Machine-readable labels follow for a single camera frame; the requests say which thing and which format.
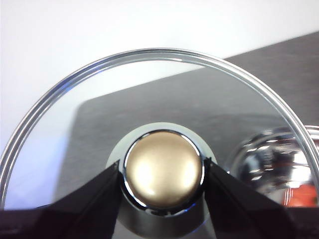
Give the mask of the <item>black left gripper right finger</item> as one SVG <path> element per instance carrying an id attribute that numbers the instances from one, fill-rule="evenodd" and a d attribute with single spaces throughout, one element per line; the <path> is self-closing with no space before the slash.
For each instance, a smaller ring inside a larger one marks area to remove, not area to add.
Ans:
<path id="1" fill-rule="evenodd" d="M 317 239 L 318 208 L 286 208 L 217 164 L 205 172 L 204 197 L 218 239 Z"/>

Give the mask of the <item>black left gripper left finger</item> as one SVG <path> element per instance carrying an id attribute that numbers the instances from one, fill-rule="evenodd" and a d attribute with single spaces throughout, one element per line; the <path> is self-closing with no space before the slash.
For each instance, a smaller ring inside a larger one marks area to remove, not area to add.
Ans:
<path id="1" fill-rule="evenodd" d="M 118 162 L 55 203 L 0 212 L 2 239 L 110 239 L 121 204 Z"/>

